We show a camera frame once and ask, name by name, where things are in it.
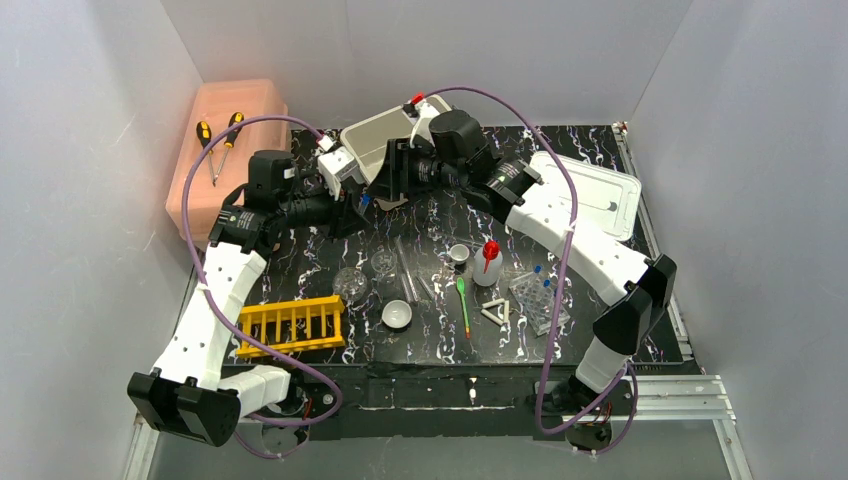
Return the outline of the yellow test tube rack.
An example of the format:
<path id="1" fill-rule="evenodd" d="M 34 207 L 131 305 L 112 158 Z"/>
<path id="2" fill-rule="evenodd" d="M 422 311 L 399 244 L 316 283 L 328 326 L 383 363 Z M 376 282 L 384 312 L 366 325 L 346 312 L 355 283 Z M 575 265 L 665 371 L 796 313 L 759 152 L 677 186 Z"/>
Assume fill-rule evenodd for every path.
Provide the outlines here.
<path id="1" fill-rule="evenodd" d="M 345 345 L 339 295 L 244 307 L 240 330 L 283 353 L 333 349 Z"/>

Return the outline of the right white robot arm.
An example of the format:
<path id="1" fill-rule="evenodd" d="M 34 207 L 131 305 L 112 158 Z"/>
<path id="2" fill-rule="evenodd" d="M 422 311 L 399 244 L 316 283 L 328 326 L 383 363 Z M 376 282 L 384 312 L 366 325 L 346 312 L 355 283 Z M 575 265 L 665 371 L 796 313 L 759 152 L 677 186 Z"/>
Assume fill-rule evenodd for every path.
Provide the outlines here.
<path id="1" fill-rule="evenodd" d="M 428 137 L 388 140 L 378 179 L 389 199 L 456 189 L 469 206 L 557 254 L 592 286 L 607 308 L 570 383 L 600 394 L 667 312 L 676 263 L 666 255 L 651 259 L 576 218 L 576 191 L 561 161 L 543 169 L 497 155 L 479 122 L 462 110 L 437 115 L 428 130 Z"/>

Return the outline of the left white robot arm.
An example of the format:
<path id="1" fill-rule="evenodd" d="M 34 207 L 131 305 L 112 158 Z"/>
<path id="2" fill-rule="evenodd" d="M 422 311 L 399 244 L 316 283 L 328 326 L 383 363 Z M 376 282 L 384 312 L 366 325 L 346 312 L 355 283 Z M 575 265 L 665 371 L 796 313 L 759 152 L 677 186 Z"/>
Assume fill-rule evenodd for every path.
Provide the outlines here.
<path id="1" fill-rule="evenodd" d="M 205 255 L 188 246 L 198 278 L 169 344 L 147 373 L 134 373 L 127 394 L 155 430 L 224 445 L 239 421 L 284 401 L 291 368 L 324 383 L 330 409 L 302 420 L 268 419 L 278 427 L 322 422 L 342 404 L 329 377 L 241 331 L 246 297 L 265 270 L 282 235 L 300 226 L 327 226 L 350 234 L 365 227 L 362 188 L 342 182 L 339 193 L 300 192 L 303 174 L 291 153 L 260 150 L 248 161 L 247 180 L 221 202 Z"/>

